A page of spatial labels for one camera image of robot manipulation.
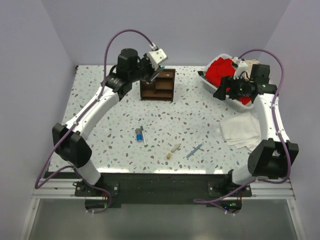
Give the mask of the blue pen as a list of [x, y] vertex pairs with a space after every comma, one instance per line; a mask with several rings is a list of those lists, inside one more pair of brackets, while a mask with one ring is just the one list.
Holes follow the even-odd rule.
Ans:
[[197, 147], [195, 147], [190, 153], [186, 155], [186, 158], [190, 158], [196, 151], [198, 151], [204, 143], [199, 144]]

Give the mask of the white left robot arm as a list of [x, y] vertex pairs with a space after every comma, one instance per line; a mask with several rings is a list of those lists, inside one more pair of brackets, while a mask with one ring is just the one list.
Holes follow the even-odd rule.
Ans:
[[133, 48], [121, 50], [117, 64], [112, 66], [91, 100], [71, 120], [52, 128], [54, 152], [76, 169], [87, 182], [85, 189], [92, 196], [99, 196], [104, 184], [99, 181], [101, 174], [91, 160], [92, 150], [87, 139], [107, 111], [132, 89], [133, 83], [152, 82], [163, 71], [162, 63], [167, 58], [161, 48], [154, 48], [143, 57]]

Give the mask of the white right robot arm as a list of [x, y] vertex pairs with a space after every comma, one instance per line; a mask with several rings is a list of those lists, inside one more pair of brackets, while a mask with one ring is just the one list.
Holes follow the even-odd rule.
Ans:
[[269, 82], [270, 66], [254, 64], [250, 78], [242, 75], [223, 76], [220, 86], [213, 94], [214, 98], [236, 100], [249, 97], [257, 112], [261, 142], [251, 152], [247, 165], [228, 174], [230, 180], [223, 183], [223, 192], [230, 197], [240, 190], [240, 185], [249, 185], [254, 181], [282, 184], [288, 180], [299, 146], [291, 142], [279, 111], [279, 90]]

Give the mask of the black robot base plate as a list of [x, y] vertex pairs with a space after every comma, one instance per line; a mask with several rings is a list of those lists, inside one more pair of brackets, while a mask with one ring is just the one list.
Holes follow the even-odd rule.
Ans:
[[236, 212], [242, 198], [251, 197], [251, 187], [232, 183], [228, 174], [102, 173], [88, 185], [76, 173], [59, 172], [53, 180], [70, 180], [74, 196], [84, 198], [85, 209], [101, 213], [122, 205], [191, 205], [195, 199]]

